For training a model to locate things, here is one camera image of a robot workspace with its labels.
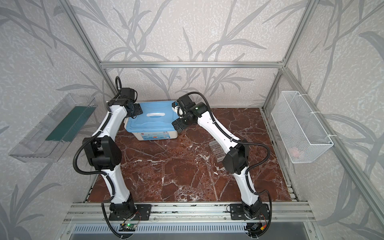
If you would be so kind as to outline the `blue plastic lid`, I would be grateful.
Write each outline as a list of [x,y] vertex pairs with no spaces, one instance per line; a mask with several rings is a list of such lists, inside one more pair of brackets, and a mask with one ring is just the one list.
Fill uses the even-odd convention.
[[134,119],[129,118],[125,129],[129,133],[175,131],[172,122],[179,118],[172,108],[174,101],[140,103],[143,113]]

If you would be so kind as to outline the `white plastic bin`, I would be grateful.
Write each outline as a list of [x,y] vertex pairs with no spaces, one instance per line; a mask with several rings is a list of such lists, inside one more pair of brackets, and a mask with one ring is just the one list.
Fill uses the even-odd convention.
[[132,132],[132,134],[139,141],[152,141],[152,140],[168,140],[168,139],[176,139],[178,137],[177,131],[155,131],[150,130],[149,132]]

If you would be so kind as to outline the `clear test tube rack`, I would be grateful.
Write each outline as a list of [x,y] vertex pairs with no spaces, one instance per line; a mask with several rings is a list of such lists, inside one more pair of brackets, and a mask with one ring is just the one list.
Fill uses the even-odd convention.
[[221,147],[221,145],[217,141],[213,141],[209,143],[210,149],[213,152],[214,156],[217,159],[217,162],[220,163],[224,160],[227,153]]

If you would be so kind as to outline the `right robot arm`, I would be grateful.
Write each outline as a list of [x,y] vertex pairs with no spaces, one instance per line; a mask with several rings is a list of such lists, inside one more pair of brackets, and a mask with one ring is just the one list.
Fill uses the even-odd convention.
[[[263,204],[260,195],[267,193],[267,191],[258,193],[255,190],[250,170],[269,160],[271,156],[270,148],[262,143],[242,141],[232,134],[214,116],[207,99],[199,92],[190,92],[178,98],[172,103],[172,109],[179,116],[178,119],[172,122],[174,129],[178,133],[192,125],[199,125],[220,145],[225,153],[223,166],[235,177],[241,192],[244,213],[247,218],[255,219]],[[249,146],[266,149],[266,157],[261,162],[250,166]]]

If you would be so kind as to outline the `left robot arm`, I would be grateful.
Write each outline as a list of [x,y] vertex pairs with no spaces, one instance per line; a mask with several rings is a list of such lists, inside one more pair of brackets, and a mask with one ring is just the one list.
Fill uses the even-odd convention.
[[[120,88],[118,94],[107,102],[108,113],[98,130],[84,138],[75,153],[73,167],[81,175],[101,175],[110,193],[111,219],[130,218],[136,212],[133,197],[128,190],[121,172],[122,151],[115,143],[116,135],[124,119],[143,113],[136,103],[137,92],[131,88]],[[86,172],[78,167],[78,157],[84,151],[94,171]]]

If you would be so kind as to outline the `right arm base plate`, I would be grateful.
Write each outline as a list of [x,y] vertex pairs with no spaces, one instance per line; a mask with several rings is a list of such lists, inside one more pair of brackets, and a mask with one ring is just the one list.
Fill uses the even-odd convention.
[[252,218],[246,216],[242,204],[229,204],[227,211],[231,214],[231,220],[269,220],[271,216],[268,204],[262,204],[259,211]]

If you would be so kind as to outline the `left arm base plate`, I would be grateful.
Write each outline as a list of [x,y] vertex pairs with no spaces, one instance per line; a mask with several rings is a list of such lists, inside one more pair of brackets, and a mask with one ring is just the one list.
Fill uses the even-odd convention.
[[111,210],[110,221],[148,221],[152,205],[138,204],[132,210]]

